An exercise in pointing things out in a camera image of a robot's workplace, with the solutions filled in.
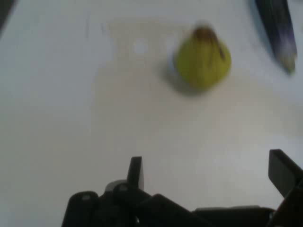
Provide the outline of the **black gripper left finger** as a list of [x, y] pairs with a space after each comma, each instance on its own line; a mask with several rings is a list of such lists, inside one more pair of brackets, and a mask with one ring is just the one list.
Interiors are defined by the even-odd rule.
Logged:
[[141, 157], [131, 158], [128, 175], [96, 192], [79, 192], [70, 197], [63, 218], [64, 227], [211, 227], [161, 194], [143, 190]]

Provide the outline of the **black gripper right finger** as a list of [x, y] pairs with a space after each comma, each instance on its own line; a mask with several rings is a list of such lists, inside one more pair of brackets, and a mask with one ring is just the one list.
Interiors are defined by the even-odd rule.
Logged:
[[303, 170], [282, 150], [269, 152], [268, 177], [283, 196], [272, 215], [269, 227], [303, 225]]

